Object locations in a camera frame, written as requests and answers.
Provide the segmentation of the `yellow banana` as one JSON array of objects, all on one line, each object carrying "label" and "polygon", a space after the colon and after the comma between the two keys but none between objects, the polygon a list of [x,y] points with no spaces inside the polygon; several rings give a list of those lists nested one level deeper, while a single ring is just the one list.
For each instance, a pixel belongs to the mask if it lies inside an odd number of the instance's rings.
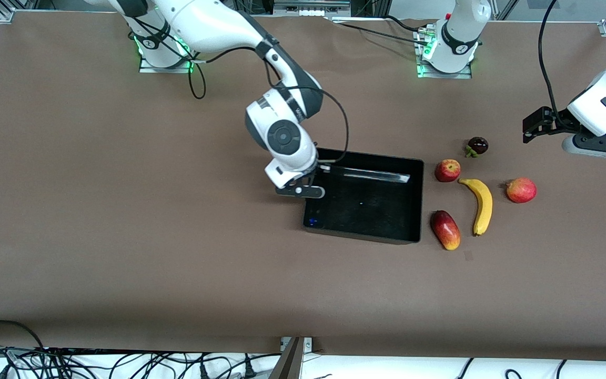
[{"label": "yellow banana", "polygon": [[479,179],[459,179],[458,182],[469,188],[476,197],[478,210],[474,219],[473,234],[481,236],[487,232],[493,213],[493,197],[490,189]]}]

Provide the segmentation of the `small red yellow apple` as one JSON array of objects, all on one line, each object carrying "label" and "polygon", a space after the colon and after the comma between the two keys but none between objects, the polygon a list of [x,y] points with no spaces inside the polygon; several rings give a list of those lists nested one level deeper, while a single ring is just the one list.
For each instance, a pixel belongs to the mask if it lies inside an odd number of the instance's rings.
[{"label": "small red yellow apple", "polygon": [[461,164],[457,160],[442,160],[435,168],[435,178],[438,182],[455,182],[461,175]]}]

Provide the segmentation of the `black plastic box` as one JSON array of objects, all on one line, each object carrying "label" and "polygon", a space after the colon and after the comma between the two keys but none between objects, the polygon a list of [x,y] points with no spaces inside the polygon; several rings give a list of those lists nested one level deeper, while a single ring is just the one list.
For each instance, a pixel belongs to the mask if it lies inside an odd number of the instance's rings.
[{"label": "black plastic box", "polygon": [[320,199],[307,199],[307,231],[375,242],[419,243],[422,236],[424,162],[415,158],[318,150],[312,183]]}]

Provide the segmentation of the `red apple right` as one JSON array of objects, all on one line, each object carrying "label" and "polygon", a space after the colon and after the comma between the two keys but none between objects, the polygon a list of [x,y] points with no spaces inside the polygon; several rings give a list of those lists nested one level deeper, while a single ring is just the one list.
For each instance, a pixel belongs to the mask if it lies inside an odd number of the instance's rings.
[{"label": "red apple right", "polygon": [[506,195],[514,203],[527,203],[537,196],[537,187],[529,178],[519,177],[507,183]]}]

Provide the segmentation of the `dark purple mangosteen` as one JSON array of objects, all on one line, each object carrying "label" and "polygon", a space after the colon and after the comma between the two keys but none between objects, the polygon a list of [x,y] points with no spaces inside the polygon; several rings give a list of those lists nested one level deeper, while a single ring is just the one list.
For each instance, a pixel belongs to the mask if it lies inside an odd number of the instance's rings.
[{"label": "dark purple mangosteen", "polygon": [[483,137],[473,137],[468,140],[464,147],[466,158],[478,158],[481,154],[488,151],[490,144]]}]

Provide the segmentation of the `red yellow mango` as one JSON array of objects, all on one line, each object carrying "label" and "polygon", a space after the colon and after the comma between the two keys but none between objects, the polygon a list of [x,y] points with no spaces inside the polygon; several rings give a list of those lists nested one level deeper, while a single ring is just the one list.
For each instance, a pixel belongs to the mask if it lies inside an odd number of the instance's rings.
[{"label": "red yellow mango", "polygon": [[461,232],[447,211],[435,211],[431,215],[430,226],[439,243],[447,251],[455,251],[461,245]]}]

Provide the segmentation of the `dark grey metal beam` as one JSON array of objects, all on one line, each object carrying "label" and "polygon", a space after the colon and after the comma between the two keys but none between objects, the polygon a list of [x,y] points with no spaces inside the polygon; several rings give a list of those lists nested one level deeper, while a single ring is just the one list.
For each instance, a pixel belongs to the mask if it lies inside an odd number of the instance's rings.
[{"label": "dark grey metal beam", "polygon": [[284,343],[284,352],[280,355],[277,364],[267,379],[300,379],[301,365],[306,353],[304,337],[291,337]]}]

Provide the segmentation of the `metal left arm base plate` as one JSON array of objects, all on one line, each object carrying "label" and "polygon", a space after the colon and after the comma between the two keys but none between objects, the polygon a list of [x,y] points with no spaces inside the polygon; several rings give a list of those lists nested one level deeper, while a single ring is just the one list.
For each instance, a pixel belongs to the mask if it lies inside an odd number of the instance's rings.
[{"label": "metal left arm base plate", "polygon": [[471,61],[465,67],[455,73],[442,72],[425,59],[426,53],[430,53],[436,46],[435,39],[435,23],[429,23],[418,28],[418,31],[413,32],[413,38],[417,42],[424,42],[425,45],[415,44],[416,67],[418,77],[420,78],[438,78],[438,79],[472,79]]}]

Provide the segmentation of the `grey metal frame piece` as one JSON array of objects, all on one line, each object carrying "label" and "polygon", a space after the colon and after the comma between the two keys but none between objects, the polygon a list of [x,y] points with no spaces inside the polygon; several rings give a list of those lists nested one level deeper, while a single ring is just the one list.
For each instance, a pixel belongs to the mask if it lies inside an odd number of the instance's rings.
[{"label": "grey metal frame piece", "polygon": [[351,0],[272,0],[279,16],[351,17]]}]

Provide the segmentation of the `silver metal table bracket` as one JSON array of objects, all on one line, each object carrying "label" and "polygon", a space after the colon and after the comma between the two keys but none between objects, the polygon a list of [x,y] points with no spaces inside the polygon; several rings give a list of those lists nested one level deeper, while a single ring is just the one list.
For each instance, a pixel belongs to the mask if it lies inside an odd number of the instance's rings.
[{"label": "silver metal table bracket", "polygon": [[[284,336],[282,338],[280,338],[280,351],[283,353],[286,348],[289,345],[289,342],[291,341],[291,336]],[[303,354],[310,354],[312,353],[312,337],[303,337]]]}]

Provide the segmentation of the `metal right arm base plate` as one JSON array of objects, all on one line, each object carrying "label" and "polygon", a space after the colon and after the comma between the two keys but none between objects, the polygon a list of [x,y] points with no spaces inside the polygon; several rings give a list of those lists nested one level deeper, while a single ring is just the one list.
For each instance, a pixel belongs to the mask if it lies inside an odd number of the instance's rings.
[{"label": "metal right arm base plate", "polygon": [[174,37],[167,34],[151,35],[138,29],[135,41],[140,53],[139,71],[142,73],[179,73],[192,70],[190,53]]}]

